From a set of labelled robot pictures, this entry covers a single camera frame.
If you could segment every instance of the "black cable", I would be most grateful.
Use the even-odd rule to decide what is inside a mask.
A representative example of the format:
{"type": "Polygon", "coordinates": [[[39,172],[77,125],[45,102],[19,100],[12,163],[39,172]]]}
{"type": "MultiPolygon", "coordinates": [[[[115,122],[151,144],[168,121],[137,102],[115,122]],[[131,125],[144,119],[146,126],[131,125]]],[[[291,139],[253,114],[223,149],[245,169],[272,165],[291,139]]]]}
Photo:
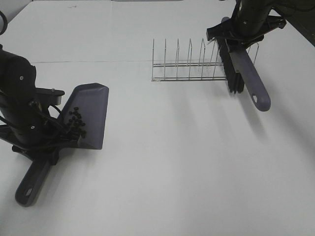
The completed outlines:
{"type": "Polygon", "coordinates": [[[63,114],[61,113],[61,110],[56,105],[51,105],[55,110],[60,114],[61,119],[63,120],[63,114]]]}
{"type": "Polygon", "coordinates": [[[0,35],[2,35],[6,31],[6,28],[8,28],[8,20],[6,16],[2,13],[2,11],[0,11],[0,16],[2,17],[3,20],[3,27],[2,30],[0,31],[0,35]]]}

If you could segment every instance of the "black bristles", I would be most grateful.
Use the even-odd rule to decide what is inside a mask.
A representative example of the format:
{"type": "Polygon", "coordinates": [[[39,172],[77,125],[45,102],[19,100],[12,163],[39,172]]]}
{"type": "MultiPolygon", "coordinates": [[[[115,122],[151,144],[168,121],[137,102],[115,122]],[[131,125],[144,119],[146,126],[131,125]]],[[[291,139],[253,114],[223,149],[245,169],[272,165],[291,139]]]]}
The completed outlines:
{"type": "Polygon", "coordinates": [[[227,85],[230,92],[241,93],[244,90],[244,81],[240,73],[236,73],[225,39],[217,38],[220,49],[220,57],[223,62],[227,85]]]}

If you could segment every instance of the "gray brush handle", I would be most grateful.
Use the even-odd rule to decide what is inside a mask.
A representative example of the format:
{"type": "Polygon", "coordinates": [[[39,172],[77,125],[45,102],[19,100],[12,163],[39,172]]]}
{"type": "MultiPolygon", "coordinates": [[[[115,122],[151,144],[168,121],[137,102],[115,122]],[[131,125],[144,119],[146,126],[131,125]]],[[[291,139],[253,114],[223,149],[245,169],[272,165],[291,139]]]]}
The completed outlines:
{"type": "Polygon", "coordinates": [[[258,110],[266,112],[270,109],[271,100],[269,94],[261,81],[257,70],[250,59],[246,49],[240,46],[230,53],[234,69],[241,73],[247,90],[258,110]]]}

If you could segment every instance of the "wire dish rack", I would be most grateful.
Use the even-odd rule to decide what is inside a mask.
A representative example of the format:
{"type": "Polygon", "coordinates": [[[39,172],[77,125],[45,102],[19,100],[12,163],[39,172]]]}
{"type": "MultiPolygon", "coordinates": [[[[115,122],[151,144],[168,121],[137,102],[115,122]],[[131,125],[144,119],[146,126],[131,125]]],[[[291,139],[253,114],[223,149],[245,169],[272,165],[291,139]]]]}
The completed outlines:
{"type": "MultiPolygon", "coordinates": [[[[219,51],[220,48],[215,39],[205,43],[201,40],[198,51],[193,51],[192,40],[189,39],[188,51],[180,51],[181,46],[177,39],[176,50],[167,50],[166,39],[163,42],[162,53],[156,56],[155,40],[152,49],[152,81],[225,81],[219,51]]],[[[248,53],[255,64],[259,44],[253,44],[248,48],[248,53]]]]}

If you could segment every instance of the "white tabletop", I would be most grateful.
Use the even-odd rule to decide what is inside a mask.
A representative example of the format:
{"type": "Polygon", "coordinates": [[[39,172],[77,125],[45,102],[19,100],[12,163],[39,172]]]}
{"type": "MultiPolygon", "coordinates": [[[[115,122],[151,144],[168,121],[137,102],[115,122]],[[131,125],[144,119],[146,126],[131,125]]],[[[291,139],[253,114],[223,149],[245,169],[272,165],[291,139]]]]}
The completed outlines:
{"type": "Polygon", "coordinates": [[[151,82],[153,38],[199,40],[233,5],[29,4],[0,43],[36,66],[38,87],[65,90],[62,105],[76,85],[107,85],[105,139],[63,150],[29,208],[14,193],[30,161],[0,142],[0,235],[313,235],[315,48],[298,31],[260,44],[268,112],[225,82],[151,82]]]}

